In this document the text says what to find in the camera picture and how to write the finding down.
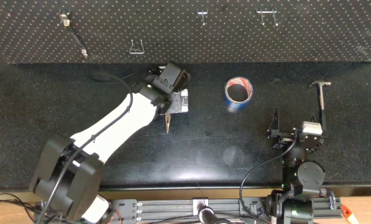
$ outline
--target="wooden surface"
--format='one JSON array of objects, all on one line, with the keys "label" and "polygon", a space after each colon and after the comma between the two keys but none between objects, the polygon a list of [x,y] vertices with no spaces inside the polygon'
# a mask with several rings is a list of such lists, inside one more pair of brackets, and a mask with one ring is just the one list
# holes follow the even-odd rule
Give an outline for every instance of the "wooden surface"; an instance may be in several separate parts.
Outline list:
[{"label": "wooden surface", "polygon": [[[343,197],[342,203],[354,213],[359,223],[371,224],[371,197]],[[0,203],[0,223],[32,223],[23,208],[8,203]],[[347,224],[345,218],[315,220],[318,224]]]}]

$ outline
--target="black countertop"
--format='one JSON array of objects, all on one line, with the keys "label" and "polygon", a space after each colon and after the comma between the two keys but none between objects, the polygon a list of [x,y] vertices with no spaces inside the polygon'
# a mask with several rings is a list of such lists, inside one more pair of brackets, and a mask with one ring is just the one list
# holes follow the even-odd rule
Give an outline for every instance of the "black countertop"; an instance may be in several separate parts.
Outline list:
[{"label": "black countertop", "polygon": [[[134,83],[151,65],[35,64],[0,66],[0,191],[26,190],[46,141],[71,136],[113,110],[125,97],[120,83],[88,78],[105,71]],[[277,155],[264,138],[276,108],[290,132],[318,115],[317,79],[324,89],[327,135],[309,155],[326,170],[325,185],[371,185],[371,63],[182,64],[192,74],[187,114],[174,114],[136,132],[106,163],[101,190],[154,187],[238,187],[247,171]],[[234,76],[254,86],[249,105],[226,110],[224,85]],[[280,160],[253,173],[249,187],[277,187]]]}]

